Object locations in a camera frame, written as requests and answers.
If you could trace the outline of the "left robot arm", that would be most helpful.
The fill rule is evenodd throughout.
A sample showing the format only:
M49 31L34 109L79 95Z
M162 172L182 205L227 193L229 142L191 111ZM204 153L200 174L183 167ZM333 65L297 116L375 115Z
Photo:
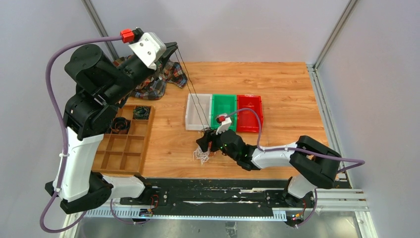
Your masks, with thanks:
M76 93L62 114L65 129L64 173L46 184L49 194L61 198L66 214L84 212L115 198L133 198L148 204L151 187L143 177L111 177L93 172L99 144L111 128L113 119L134 88L154 74L154 70L136 56L115 66L95 44L77 46L66 73L76 82Z

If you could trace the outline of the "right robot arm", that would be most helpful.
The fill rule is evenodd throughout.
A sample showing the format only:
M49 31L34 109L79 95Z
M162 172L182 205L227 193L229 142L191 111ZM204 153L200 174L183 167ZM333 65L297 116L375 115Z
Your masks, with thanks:
M308 192L316 188L333 188L341 157L307 135L283 146L258 147L245 143L230 129L220 134L209 129L196 143L202 152L220 151L247 171L293 167L299 174L290 178L283 192L284 202L291 207L297 206Z

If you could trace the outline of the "plaid cloth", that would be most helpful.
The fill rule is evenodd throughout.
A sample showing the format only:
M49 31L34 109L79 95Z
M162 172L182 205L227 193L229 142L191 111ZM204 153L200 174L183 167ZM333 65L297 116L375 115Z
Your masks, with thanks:
M159 100L165 95L167 84L184 88L188 78L179 62L169 60L165 66L158 65L158 73L148 77L140 83L131 93L130 97L144 100Z

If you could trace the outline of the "green plastic bin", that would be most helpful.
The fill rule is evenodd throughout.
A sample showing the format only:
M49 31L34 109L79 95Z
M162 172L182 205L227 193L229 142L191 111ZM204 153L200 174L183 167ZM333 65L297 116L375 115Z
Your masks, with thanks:
M210 126L219 127L216 117L221 114L230 114L237 110L237 96L229 94L213 94L211 104Z

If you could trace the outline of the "aluminium front rail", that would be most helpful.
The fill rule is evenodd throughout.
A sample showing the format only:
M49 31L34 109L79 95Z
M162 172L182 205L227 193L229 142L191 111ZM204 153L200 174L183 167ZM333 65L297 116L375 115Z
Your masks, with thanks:
M150 210L136 205L132 199L106 202L90 210L85 218L145 219L145 220L204 220L204 221L261 221L281 222L306 220L321 212L353 212L362 237L376 237L365 195L360 189L317 189L296 208L287 207L276 196L280 188L252 188L232 191L233 200L187 201L170 203L166 195Z

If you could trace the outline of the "green patterned fabric roll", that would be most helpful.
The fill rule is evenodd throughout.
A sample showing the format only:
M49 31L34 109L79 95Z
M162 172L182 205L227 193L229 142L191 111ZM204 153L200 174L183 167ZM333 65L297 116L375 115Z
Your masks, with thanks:
M149 106L136 106L133 110L133 119L148 120L151 113Z

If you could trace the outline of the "wooden compartment tray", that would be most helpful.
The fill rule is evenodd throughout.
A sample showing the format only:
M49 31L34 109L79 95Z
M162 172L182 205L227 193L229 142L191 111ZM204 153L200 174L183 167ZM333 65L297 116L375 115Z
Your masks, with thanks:
M125 106L118 110L116 117L131 120L128 134L111 134L109 128L98 146L92 171L104 175L140 175L143 171L155 109L151 107L148 120L133 119L136 106Z

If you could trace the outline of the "red plastic bin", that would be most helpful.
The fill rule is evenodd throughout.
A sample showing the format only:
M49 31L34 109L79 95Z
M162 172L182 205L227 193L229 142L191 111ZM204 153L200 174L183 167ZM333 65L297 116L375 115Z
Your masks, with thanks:
M259 95L237 95L237 109L252 109L259 117L263 125L262 98ZM244 110L237 113L237 132L258 133L259 125L255 115Z

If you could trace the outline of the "left aluminium frame post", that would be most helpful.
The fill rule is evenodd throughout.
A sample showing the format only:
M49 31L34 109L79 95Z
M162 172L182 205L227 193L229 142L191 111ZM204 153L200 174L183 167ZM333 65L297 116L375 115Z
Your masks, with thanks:
M95 25L99 35L101 37L108 37L108 33L100 19L100 16L98 15L93 2L91 0L81 0L81 2L83 3L87 13L89 14L93 24ZM111 57L113 60L116 60L119 58L119 55L117 53L117 51L115 50L115 47L113 45L112 42L106 42L105 43L106 48L108 49Z

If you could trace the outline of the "right aluminium frame post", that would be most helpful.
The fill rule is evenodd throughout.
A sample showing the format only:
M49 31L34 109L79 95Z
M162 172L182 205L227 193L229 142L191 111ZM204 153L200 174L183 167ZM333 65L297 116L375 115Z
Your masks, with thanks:
M343 27L345 26L346 22L348 21L349 17L351 16L352 12L354 11L355 7L359 3L359 0L349 0L341 13L339 19L337 20L333 30L331 31L329 37L327 38L324 46L322 47L318 57L316 58L315 63L313 64L313 69L317 70L322 63L324 62L328 52L330 51L331 47L333 46L336 38L339 36L340 32L342 31Z

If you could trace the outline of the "brown fabric roll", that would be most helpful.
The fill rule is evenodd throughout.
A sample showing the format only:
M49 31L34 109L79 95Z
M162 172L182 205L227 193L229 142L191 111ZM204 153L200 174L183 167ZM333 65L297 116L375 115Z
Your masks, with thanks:
M111 134L128 134L131 127L131 120L124 117L116 117L111 124Z

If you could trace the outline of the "aluminium frame post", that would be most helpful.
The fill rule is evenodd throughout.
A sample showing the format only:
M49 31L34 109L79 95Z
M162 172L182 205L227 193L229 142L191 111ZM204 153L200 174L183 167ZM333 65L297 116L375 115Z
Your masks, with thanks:
M337 20L333 30L331 31L329 37L327 38L324 46L322 47L318 57L316 58L315 63L313 64L313 69L317 70L322 63L324 62L328 52L330 51L331 47L333 46L336 38L339 36L340 32L342 31L343 27L345 26L346 22L348 21L349 17L351 16L352 12L354 11L355 7L359 3L359 0L349 0L341 13L339 19Z
M81 2L83 3L87 13L89 14L93 24L95 25L99 35L101 37L108 37L108 33L100 19L100 16L98 15L93 2L91 0L81 0ZM108 49L111 57L113 60L116 60L119 58L119 55L117 53L117 51L115 50L115 47L113 45L112 42L106 42L105 43L106 48Z

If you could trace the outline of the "white plastic bin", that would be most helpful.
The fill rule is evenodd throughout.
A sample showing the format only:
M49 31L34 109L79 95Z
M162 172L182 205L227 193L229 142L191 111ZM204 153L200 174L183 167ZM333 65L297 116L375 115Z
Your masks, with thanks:
M200 131L210 127L212 94L189 93L185 113L185 129Z

